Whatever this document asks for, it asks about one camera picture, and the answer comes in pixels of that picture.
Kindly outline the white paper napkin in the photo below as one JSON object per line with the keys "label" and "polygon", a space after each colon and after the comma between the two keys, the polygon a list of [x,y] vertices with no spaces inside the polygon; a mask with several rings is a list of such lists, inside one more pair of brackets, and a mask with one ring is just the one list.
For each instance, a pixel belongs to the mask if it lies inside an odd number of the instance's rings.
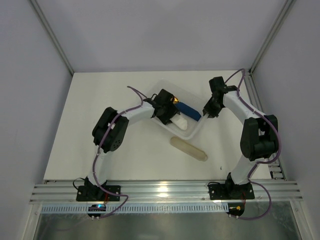
{"label": "white paper napkin", "polygon": [[188,121],[180,114],[175,114],[170,121],[183,131],[188,128]]}

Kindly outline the white plastic basket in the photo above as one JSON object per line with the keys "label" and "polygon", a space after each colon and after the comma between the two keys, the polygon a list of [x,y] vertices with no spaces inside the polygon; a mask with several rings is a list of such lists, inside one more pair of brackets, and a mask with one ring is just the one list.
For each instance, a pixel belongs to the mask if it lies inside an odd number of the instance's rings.
{"label": "white plastic basket", "polygon": [[187,120],[186,130],[179,129],[173,123],[163,124],[157,117],[154,117],[152,121],[183,140],[192,139],[200,129],[200,127],[203,125],[204,120],[207,117],[206,115],[203,115],[201,113],[201,110],[205,106],[205,101],[197,95],[185,90],[184,88],[181,88],[179,85],[173,84],[164,79],[159,80],[155,84],[153,84],[146,92],[146,95],[150,97],[152,94],[158,94],[161,89],[165,89],[166,91],[173,94],[176,98],[178,98],[180,102],[185,103],[191,108],[197,110],[201,114],[201,119],[199,121],[195,121],[179,111],[179,115],[183,116]]}

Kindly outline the oval wooden cutlery tray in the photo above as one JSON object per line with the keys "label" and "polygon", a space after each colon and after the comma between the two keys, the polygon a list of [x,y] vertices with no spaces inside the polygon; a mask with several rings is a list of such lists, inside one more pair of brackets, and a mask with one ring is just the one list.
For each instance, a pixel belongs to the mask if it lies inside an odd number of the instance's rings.
{"label": "oval wooden cutlery tray", "polygon": [[190,144],[189,142],[173,136],[170,139],[170,144],[175,147],[176,149],[180,150],[181,152],[193,157],[194,159],[201,161],[201,162],[205,162],[208,159],[207,154],[199,149],[198,147]]}

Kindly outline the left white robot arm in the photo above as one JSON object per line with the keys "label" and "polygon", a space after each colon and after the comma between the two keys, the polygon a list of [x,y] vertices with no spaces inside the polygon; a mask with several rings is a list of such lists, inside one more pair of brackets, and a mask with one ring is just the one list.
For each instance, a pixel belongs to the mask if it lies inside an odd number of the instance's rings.
{"label": "left white robot arm", "polygon": [[180,114],[177,108],[179,100],[170,92],[162,89],[158,94],[147,97],[139,90],[129,86],[140,98],[137,106],[117,111],[112,107],[104,110],[97,124],[92,130],[93,143],[97,151],[93,159],[91,175],[83,179],[83,185],[77,188],[76,201],[105,201],[118,202],[121,197],[128,197],[121,193],[120,188],[107,185],[107,178],[99,183],[96,164],[101,154],[116,151],[124,141],[127,128],[144,119],[158,118],[163,124],[171,123],[171,119]]}

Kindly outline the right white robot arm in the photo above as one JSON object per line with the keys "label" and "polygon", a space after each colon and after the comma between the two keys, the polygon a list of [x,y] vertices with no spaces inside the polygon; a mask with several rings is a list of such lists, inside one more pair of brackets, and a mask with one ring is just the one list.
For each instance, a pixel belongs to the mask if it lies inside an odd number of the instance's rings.
{"label": "right white robot arm", "polygon": [[229,109],[242,123],[241,157],[228,173],[224,183],[208,183],[211,200],[253,200],[251,176],[259,165],[280,149],[278,120],[247,103],[235,85],[227,85],[223,77],[209,81],[211,98],[203,108],[209,118],[217,118],[222,109]]}

